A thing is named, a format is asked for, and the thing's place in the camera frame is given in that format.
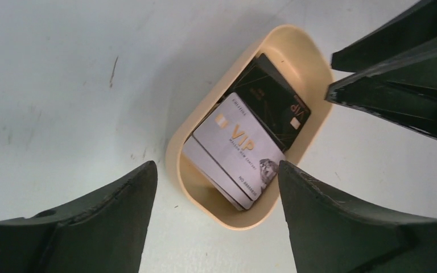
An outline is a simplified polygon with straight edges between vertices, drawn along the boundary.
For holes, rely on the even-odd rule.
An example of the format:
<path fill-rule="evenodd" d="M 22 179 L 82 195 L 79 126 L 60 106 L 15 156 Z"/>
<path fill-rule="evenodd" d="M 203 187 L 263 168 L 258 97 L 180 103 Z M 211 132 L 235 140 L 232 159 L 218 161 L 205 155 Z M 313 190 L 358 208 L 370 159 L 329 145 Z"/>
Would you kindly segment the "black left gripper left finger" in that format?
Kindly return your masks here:
<path fill-rule="evenodd" d="M 157 181 L 148 161 L 73 201 L 0 221 L 0 272 L 138 272 Z"/>

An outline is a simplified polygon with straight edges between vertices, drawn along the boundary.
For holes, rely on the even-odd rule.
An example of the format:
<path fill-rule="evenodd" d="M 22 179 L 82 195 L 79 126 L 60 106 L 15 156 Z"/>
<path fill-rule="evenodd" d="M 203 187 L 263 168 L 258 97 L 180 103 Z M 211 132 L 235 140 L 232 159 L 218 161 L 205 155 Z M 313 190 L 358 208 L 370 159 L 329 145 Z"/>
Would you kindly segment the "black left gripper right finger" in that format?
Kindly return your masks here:
<path fill-rule="evenodd" d="M 287 161 L 278 185 L 297 272 L 437 272 L 437 218 L 372 204 Z"/>

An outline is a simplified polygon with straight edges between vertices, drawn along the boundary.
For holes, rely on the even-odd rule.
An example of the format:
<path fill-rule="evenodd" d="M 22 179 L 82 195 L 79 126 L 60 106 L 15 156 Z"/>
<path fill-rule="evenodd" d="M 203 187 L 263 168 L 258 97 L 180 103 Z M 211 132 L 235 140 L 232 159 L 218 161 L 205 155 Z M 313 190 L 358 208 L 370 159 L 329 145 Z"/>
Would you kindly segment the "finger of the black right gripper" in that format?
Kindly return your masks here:
<path fill-rule="evenodd" d="M 324 99 L 437 140 L 437 43 L 336 81 Z"/>
<path fill-rule="evenodd" d="M 410 8 L 341 51 L 331 67 L 359 72 L 437 38 L 437 1 L 418 1 Z"/>

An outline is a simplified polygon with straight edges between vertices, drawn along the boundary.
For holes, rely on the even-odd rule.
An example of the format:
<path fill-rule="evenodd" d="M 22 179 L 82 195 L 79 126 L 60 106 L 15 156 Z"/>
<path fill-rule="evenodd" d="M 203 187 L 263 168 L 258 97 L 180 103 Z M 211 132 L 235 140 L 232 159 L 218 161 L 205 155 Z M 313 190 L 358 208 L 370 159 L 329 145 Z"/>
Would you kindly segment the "beige oval card tray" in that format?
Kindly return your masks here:
<path fill-rule="evenodd" d="M 272 181 L 251 209 L 240 212 L 182 156 L 182 148 L 192 130 L 210 112 L 246 64 L 262 53 L 268 56 L 312 111 L 304 129 L 286 152 L 286 159 L 290 163 L 298 165 L 302 161 L 332 109 L 332 104 L 324 99 L 328 85 L 333 83 L 328 61 L 306 32 L 285 24 L 251 44 L 211 91 L 184 111 L 187 117 L 171 123 L 173 134 L 164 156 L 167 178 L 194 206 L 230 230 L 254 228 L 270 215 L 280 197 L 278 180 Z"/>

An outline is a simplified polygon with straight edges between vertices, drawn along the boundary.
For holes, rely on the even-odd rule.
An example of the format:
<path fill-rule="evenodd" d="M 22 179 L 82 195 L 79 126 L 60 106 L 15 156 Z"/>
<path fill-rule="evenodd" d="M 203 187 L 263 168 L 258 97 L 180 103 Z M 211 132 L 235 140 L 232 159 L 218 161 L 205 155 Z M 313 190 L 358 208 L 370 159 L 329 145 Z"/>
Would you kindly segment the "silver VIP card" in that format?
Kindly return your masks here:
<path fill-rule="evenodd" d="M 229 177 L 255 202 L 285 159 L 236 93 L 227 96 L 191 134 Z"/>

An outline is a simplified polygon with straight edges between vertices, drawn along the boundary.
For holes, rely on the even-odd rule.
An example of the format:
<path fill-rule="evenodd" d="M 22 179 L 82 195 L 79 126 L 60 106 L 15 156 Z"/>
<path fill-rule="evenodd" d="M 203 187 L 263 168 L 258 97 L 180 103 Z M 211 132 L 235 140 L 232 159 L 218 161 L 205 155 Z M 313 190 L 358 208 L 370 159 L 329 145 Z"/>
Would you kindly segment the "black VIP card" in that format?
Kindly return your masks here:
<path fill-rule="evenodd" d="M 285 77 L 264 53 L 254 57 L 219 99 L 236 93 L 283 152 L 311 115 Z"/>

